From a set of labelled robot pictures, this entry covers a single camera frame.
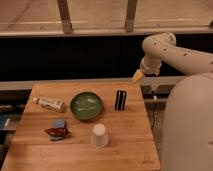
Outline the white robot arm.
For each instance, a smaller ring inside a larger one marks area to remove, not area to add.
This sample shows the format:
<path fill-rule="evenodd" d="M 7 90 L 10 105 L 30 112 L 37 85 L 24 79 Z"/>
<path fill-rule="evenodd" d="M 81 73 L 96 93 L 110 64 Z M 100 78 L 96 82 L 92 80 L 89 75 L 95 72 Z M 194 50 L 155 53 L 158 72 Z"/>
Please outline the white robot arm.
<path fill-rule="evenodd" d="M 171 32 L 146 37 L 142 49 L 134 81 L 157 75 L 163 62 L 186 75 L 167 99 L 161 171 L 213 171 L 213 53 L 179 47 Z"/>

